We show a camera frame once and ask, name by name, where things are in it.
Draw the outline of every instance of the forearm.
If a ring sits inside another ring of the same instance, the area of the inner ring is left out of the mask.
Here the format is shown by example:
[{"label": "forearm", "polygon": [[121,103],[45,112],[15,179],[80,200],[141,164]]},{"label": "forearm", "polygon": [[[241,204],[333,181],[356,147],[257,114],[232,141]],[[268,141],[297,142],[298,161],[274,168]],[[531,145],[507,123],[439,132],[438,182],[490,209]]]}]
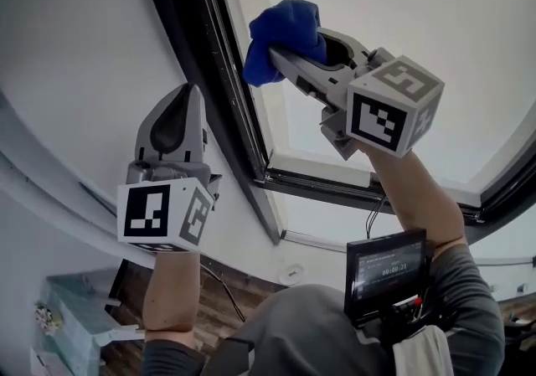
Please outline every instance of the forearm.
[{"label": "forearm", "polygon": [[199,304],[199,269],[199,253],[157,255],[143,303],[148,339],[169,339],[173,333],[193,330]]},{"label": "forearm", "polygon": [[436,246],[463,237],[458,205],[413,152],[397,158],[368,147],[366,153],[403,229],[426,229]]}]

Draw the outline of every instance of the sleeve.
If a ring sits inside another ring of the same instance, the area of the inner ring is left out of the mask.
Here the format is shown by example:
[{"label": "sleeve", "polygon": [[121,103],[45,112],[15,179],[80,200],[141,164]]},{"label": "sleeve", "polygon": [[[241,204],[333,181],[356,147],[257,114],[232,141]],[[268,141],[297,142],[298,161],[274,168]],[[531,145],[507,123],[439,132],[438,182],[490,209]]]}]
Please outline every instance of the sleeve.
[{"label": "sleeve", "polygon": [[142,376],[194,376],[203,366],[203,354],[181,343],[151,340],[143,349]]},{"label": "sleeve", "polygon": [[428,306],[455,312],[446,332],[456,375],[498,374],[504,360],[504,326],[498,304],[467,245],[443,252],[431,265]]}]

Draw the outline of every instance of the gray shirt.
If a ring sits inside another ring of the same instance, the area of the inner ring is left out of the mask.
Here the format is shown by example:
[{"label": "gray shirt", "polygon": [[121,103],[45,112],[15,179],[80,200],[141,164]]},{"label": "gray shirt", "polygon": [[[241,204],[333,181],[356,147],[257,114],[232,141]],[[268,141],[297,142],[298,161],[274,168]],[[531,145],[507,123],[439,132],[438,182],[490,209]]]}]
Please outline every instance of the gray shirt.
[{"label": "gray shirt", "polygon": [[[446,333],[454,374],[497,374],[504,355],[501,314],[468,247],[445,251],[432,263],[430,274],[434,283],[423,312],[439,305],[456,311]],[[342,292],[313,285],[271,296],[220,344],[202,374],[395,374],[393,349],[380,342],[381,322],[356,330],[343,312],[343,301]],[[142,374],[199,374],[202,366],[194,351],[153,341],[146,345]]]}]

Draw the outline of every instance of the blue cloth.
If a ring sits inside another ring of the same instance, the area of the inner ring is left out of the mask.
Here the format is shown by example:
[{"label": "blue cloth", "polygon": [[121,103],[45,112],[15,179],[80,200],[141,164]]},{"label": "blue cloth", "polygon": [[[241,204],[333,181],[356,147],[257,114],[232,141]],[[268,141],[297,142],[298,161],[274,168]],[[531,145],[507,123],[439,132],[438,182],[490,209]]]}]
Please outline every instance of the blue cloth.
[{"label": "blue cloth", "polygon": [[244,80],[260,87],[285,77],[271,64],[268,48],[280,44],[292,51],[327,63],[326,41],[320,26],[318,6],[303,0],[283,0],[267,8],[250,23],[251,45],[245,59]]}]

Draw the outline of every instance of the window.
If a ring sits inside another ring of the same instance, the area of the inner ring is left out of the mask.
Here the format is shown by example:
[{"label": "window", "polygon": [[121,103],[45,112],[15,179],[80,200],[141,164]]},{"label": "window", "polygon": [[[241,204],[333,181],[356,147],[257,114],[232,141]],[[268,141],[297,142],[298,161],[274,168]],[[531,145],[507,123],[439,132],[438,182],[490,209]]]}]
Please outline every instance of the window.
[{"label": "window", "polygon": [[[279,1],[154,0],[187,79],[208,100],[219,145],[274,242],[307,200],[310,210],[319,201],[354,208],[359,218],[383,196],[366,157],[345,162],[325,140],[313,98],[287,81],[256,89],[241,79],[247,23]],[[435,123],[415,150],[460,204],[470,241],[532,205],[536,0],[310,1],[323,26],[369,49],[407,54],[446,82]],[[452,148],[447,161],[445,148]],[[382,211],[392,214],[389,202]]]}]

